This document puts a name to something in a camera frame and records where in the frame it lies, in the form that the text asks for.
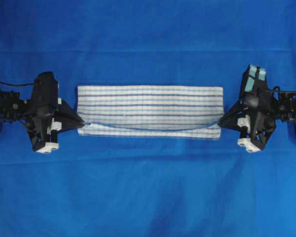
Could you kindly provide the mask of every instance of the white towel with blue stripes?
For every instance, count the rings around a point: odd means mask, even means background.
[[[222,87],[78,86],[79,135],[219,139]]]

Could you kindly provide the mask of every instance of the towel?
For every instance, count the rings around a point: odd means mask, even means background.
[[[223,89],[198,86],[79,86],[79,135],[219,139]]]

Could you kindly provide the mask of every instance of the robotic arm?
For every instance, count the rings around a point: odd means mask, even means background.
[[[48,154],[59,148],[58,133],[84,126],[84,121],[58,98],[58,82],[52,72],[39,74],[30,100],[20,100],[20,93],[0,89],[0,123],[20,121],[25,126],[35,152]]]
[[[294,122],[296,131],[296,91],[281,91],[278,86],[270,90],[265,69],[249,65],[242,76],[239,100],[219,126],[240,132],[238,145],[251,153],[264,150],[277,119]]]

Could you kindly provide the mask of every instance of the blue stripe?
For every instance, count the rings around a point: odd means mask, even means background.
[[[173,130],[167,130],[168,132],[179,132],[179,131],[189,131],[189,130],[196,130],[196,129],[204,129],[208,127],[212,127],[213,125],[217,124],[218,121],[212,121],[211,123],[206,124],[205,126],[198,126],[194,128],[180,128],[180,129],[173,129]],[[125,127],[119,127],[116,125],[108,124],[108,123],[102,123],[102,122],[93,122],[92,124],[101,125],[105,127],[111,127],[111,128],[118,128],[118,129],[131,129],[131,130],[141,130],[141,131],[162,131],[161,129],[149,129],[149,128],[125,128]]]
[[[83,111],[101,111],[101,112],[117,112],[117,111],[125,111],[125,112],[138,112],[138,111],[151,111],[151,112],[215,112],[215,110],[142,110],[142,109],[136,109],[136,110],[99,110],[99,109],[79,109],[77,112],[83,112]]]
[[[206,119],[206,117],[205,118],[198,118],[198,119],[189,119],[188,121],[189,122],[207,122],[206,124],[209,124],[209,123],[211,123],[214,119],[216,119],[216,118],[208,118],[208,119]],[[96,119],[94,119],[94,118],[83,118],[83,120],[91,120],[91,122],[95,122],[95,121],[111,121],[110,123],[112,123],[112,122],[125,122],[125,121],[128,121],[127,119],[124,119],[124,118],[96,118]],[[148,118],[137,118],[137,119],[129,119],[131,122],[162,122],[162,121],[167,121],[167,122],[175,122],[175,121],[179,121],[179,122],[184,122],[184,121],[186,121],[186,118],[183,118],[183,117],[181,117],[181,118],[177,118],[177,119],[175,119],[175,118],[172,118],[172,119],[165,119],[165,118],[163,118],[163,119],[160,119],[160,118],[158,118],[158,120],[156,121],[156,119],[155,118],[152,118],[152,119],[148,119]]]
[[[164,105],[164,104],[134,104],[134,105],[85,105],[81,104],[79,106],[86,107],[131,107],[131,106],[156,106],[156,107],[204,107],[204,108],[214,108],[214,107],[223,107],[222,105]]]
[[[210,100],[189,100],[189,99],[152,99],[152,98],[146,98],[146,99],[114,99],[114,100],[83,100],[84,102],[96,102],[96,103],[102,103],[102,102],[131,102],[131,101],[174,101],[174,102],[195,102],[195,103],[202,103],[202,102],[222,102],[222,99],[210,99]]]
[[[217,88],[213,88],[213,89],[207,89],[207,88],[199,88],[197,90],[193,90],[193,89],[183,89],[183,88],[149,88],[149,87],[142,87],[142,88],[123,88],[125,86],[121,86],[120,88],[116,88],[116,89],[80,89],[81,86],[78,87],[78,91],[79,92],[111,92],[111,91],[144,91],[144,90],[151,90],[151,91],[183,91],[183,92],[222,92],[222,89],[217,89]]]
[[[116,116],[116,117],[214,117],[214,116],[223,116],[223,114],[212,114],[212,115],[124,115],[124,114],[93,114],[93,113],[79,113],[81,115],[90,115],[90,116]]]
[[[135,126],[135,125],[207,125],[208,123],[111,123],[114,126]]]
[[[113,97],[113,96],[183,96],[183,97],[222,97],[222,95],[182,95],[182,94],[115,94],[115,95],[78,95],[78,97]]]
[[[190,139],[190,140],[211,140],[211,141],[217,141],[219,140],[219,137],[189,137],[189,136],[149,136],[149,135],[107,135],[107,134],[79,134],[80,136],[90,136],[90,137],[111,137],[111,138],[176,138],[176,139]]]
[[[110,130],[106,130],[106,129],[91,129],[91,128],[83,128],[83,130],[85,130],[85,131],[88,131],[88,130],[90,130],[89,132],[116,132],[116,131],[110,131]],[[142,132],[141,130],[135,130],[135,129],[133,129],[133,130],[131,130],[131,132]],[[160,131],[160,130],[157,130],[157,132],[161,132],[161,133],[167,133],[167,132],[170,132],[170,131]],[[215,133],[211,133],[211,132],[188,132],[188,131],[186,131],[185,133],[187,133],[187,134],[198,134],[198,135],[218,135],[218,134],[220,134],[220,132],[215,132]]]

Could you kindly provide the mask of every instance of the blue cloth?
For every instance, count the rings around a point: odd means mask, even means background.
[[[53,71],[73,107],[78,85],[172,84],[222,86],[228,109],[251,63],[296,89],[296,0],[0,0],[0,80]],[[4,124],[0,237],[296,236],[293,129],[278,123],[256,154],[228,130],[216,142],[71,131],[46,156]]]

